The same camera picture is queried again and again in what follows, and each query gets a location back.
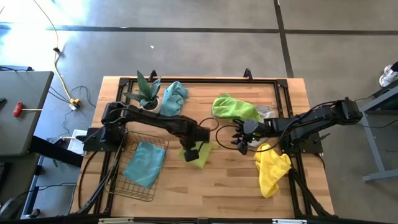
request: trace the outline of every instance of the yellow towel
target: yellow towel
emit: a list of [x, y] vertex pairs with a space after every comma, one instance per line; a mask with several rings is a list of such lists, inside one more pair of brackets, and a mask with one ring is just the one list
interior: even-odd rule
[[[270, 145], [261, 144], [258, 150], [269, 149]], [[276, 182], [280, 180], [291, 168], [288, 155], [279, 156], [273, 149], [265, 152], [256, 152], [254, 155], [257, 169], [260, 172], [260, 189], [265, 198], [273, 196], [279, 189]]]

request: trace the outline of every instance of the concrete floor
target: concrete floor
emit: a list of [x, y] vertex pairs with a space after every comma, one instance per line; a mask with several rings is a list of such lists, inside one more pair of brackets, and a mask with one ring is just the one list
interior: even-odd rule
[[[398, 30], [395, 10], [398, 1], [279, 2], [285, 29], [332, 30], [323, 35], [286, 36], [293, 75], [305, 79], [311, 105], [344, 96], [363, 98], [379, 89], [381, 70], [398, 59], [398, 37], [377, 32], [336, 35], [333, 31]], [[278, 29], [273, 0], [40, 0], [38, 3], [57, 25]], [[14, 1], [4, 4], [0, 21], [20, 25], [0, 30], [1, 63], [53, 70], [55, 34], [43, 30], [48, 21], [41, 11], [34, 2], [25, 2], [23, 6]], [[87, 86], [94, 102], [103, 76], [134, 75], [136, 70], [149, 74], [154, 69], [163, 76], [238, 77], [249, 67], [255, 77], [287, 77], [279, 34], [58, 33], [65, 55], [58, 63], [60, 73], [69, 89]], [[52, 87], [62, 92], [58, 78], [54, 78]], [[83, 90], [73, 93], [87, 105]], [[89, 105], [83, 109], [86, 117], [80, 113], [67, 117], [68, 129], [86, 129], [91, 124], [94, 108]], [[67, 105], [48, 96], [36, 135], [51, 138], [64, 133], [61, 123], [68, 111]], [[344, 218], [395, 223], [398, 220], [398, 178], [368, 184], [362, 181], [362, 175], [376, 171], [363, 128], [335, 126], [323, 133], [331, 133], [323, 140], [323, 147], [336, 214]], [[350, 136], [349, 141], [344, 140], [347, 136]], [[398, 159], [398, 154], [390, 157]]]

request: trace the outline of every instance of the blue cloth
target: blue cloth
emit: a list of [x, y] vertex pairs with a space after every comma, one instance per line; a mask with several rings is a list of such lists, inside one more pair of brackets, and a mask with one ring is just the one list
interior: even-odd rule
[[184, 99], [187, 98], [188, 90], [180, 82], [173, 82], [164, 91], [160, 114], [164, 116], [180, 114]]
[[149, 189], [162, 168], [166, 150], [151, 143], [141, 142], [123, 176]]

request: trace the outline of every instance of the gray desk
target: gray desk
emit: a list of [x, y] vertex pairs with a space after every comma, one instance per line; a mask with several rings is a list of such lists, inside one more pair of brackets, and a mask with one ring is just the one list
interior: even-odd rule
[[[81, 155], [34, 136], [40, 111], [22, 111], [17, 118], [12, 115], [20, 101], [24, 108], [41, 109], [53, 75], [53, 72], [0, 72], [0, 98], [7, 100], [0, 103], [0, 162], [11, 164], [0, 191], [1, 203], [29, 189], [39, 154], [74, 166], [81, 165]], [[30, 203], [34, 203], [34, 199], [29, 199], [27, 204]]]
[[40, 111], [12, 112], [19, 101], [24, 108], [41, 109], [50, 88], [53, 72], [0, 72], [0, 156], [25, 154], [39, 120]]
[[[398, 85], [391, 85], [387, 92], [370, 101], [361, 108], [363, 114], [362, 123], [364, 126], [381, 127], [398, 118], [397, 110], [382, 110], [382, 106], [398, 99]], [[397, 151], [398, 124], [393, 123], [385, 128], [364, 128], [366, 137], [372, 150], [378, 172], [363, 176], [364, 181], [398, 177], [398, 169], [388, 169], [382, 158], [391, 157], [389, 152]]]

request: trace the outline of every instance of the screwdriver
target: screwdriver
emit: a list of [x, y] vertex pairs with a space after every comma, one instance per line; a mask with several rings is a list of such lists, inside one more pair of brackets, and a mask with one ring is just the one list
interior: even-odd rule
[[14, 108], [14, 111], [12, 112], [12, 115], [14, 117], [18, 117], [22, 111], [42, 111], [43, 109], [24, 109], [24, 104], [20, 101], [17, 103], [17, 105]]

